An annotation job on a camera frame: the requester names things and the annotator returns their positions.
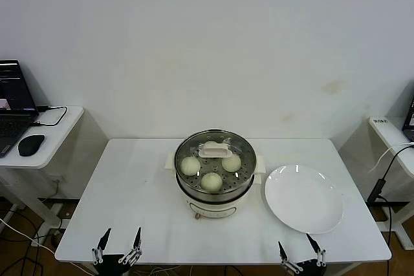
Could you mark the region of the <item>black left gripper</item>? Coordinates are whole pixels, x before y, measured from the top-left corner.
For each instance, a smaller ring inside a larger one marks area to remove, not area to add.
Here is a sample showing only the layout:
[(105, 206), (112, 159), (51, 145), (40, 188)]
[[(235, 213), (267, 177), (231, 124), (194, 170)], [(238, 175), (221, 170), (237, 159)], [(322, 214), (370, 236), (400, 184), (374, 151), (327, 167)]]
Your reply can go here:
[(124, 256), (121, 254), (104, 255), (104, 249), (111, 232), (111, 228), (107, 229), (105, 234), (100, 238), (97, 247), (91, 249), (93, 264), (96, 265), (95, 269), (99, 276), (122, 276), (130, 270), (130, 265), (134, 265), (142, 255), (141, 231), (142, 228), (139, 227), (132, 248)]

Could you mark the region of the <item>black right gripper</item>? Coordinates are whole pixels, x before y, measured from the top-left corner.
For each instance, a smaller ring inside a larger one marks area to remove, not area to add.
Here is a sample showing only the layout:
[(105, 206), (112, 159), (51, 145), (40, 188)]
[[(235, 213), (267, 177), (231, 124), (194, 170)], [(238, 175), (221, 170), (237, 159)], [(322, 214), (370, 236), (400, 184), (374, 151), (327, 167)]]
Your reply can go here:
[(306, 236), (317, 256), (317, 259), (295, 263), (289, 259), (282, 244), (278, 242), (281, 265), (292, 275), (323, 276), (327, 270), (325, 261), (326, 250), (321, 249), (319, 244), (308, 233)]

